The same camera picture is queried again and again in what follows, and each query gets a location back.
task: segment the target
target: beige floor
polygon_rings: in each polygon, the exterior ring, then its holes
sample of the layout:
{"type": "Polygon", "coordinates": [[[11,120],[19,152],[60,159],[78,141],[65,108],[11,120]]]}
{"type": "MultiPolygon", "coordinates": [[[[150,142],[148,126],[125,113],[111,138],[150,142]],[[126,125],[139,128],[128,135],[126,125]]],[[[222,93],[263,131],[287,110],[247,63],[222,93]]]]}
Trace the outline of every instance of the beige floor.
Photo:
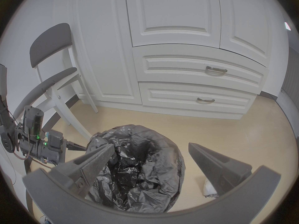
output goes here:
{"type": "MultiPolygon", "coordinates": [[[[261,96],[256,98],[241,120],[153,114],[107,107],[98,109],[99,113],[95,114],[90,105],[78,101],[71,111],[92,134],[119,125],[135,124],[153,129],[177,144],[185,160],[186,172],[180,197],[170,211],[188,209],[212,200],[203,196],[205,176],[188,153],[189,142],[249,163],[252,171],[266,165],[281,174],[273,196],[252,223],[260,223],[279,203],[297,172],[297,146],[291,126],[276,102],[261,96]]],[[[87,140],[61,119],[53,129],[62,132],[67,140],[87,145],[87,140]]],[[[67,151],[66,161],[82,154],[80,151],[67,151]]],[[[38,167],[35,162],[31,165],[32,170],[38,167]]],[[[33,210],[39,219],[42,214],[35,204],[33,210]]]]}

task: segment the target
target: trash bin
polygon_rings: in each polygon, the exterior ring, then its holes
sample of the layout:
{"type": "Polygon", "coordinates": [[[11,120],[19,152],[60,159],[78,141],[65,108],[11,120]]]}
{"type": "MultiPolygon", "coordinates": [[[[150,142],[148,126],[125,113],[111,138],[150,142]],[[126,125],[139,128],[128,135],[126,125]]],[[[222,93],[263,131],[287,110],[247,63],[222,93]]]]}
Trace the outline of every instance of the trash bin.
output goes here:
{"type": "Polygon", "coordinates": [[[115,153],[86,198],[124,211],[168,211],[180,194],[185,172],[176,144],[141,125],[125,125],[93,135],[86,152],[107,143],[114,144],[115,153]]]}

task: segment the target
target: chair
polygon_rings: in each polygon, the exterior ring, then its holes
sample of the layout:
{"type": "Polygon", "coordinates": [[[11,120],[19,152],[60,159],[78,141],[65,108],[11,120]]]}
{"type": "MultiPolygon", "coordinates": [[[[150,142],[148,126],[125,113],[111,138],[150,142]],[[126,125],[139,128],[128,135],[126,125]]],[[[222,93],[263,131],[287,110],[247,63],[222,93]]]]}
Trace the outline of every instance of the chair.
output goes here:
{"type": "Polygon", "coordinates": [[[91,99],[84,81],[81,78],[79,70],[76,68],[76,62],[72,49],[71,29],[69,24],[61,23],[49,28],[43,32],[30,47],[30,62],[32,68],[35,69],[40,84],[36,86],[20,103],[14,112],[14,117],[19,118],[23,113],[25,105],[31,105],[37,98],[43,93],[46,96],[46,100],[37,106],[43,112],[54,108],[60,117],[68,124],[73,125],[77,131],[82,134],[87,140],[91,138],[91,134],[81,125],[76,117],[69,110],[67,105],[61,99],[59,89],[65,87],[74,81],[79,81],[80,86],[83,89],[89,103],[91,104],[95,113],[98,109],[95,103],[91,99]],[[55,54],[56,52],[68,48],[72,66],[46,80],[42,80],[38,64],[46,58],[55,54]]]}

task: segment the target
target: black trash bag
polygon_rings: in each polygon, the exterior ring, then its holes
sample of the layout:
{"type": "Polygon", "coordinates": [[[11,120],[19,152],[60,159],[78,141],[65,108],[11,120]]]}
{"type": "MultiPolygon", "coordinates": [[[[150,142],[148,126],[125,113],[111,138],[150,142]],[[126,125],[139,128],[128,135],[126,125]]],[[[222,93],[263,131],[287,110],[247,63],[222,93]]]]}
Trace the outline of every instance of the black trash bag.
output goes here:
{"type": "Polygon", "coordinates": [[[107,143],[114,144],[115,153],[99,173],[89,197],[124,211],[168,211],[180,194],[185,173],[176,144],[141,125],[125,125],[93,135],[86,153],[107,143]]]}

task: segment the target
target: plastic wrapper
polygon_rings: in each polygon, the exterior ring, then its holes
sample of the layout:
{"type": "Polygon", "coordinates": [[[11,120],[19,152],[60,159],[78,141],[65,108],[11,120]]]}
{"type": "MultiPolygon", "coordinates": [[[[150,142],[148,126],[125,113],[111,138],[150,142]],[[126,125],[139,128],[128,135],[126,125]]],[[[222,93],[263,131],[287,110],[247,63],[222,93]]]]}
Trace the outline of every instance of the plastic wrapper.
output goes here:
{"type": "Polygon", "coordinates": [[[125,125],[93,135],[86,152],[107,143],[114,144],[115,153],[88,199],[124,211],[168,211],[180,194],[185,173],[176,144],[146,127],[125,125]]]}

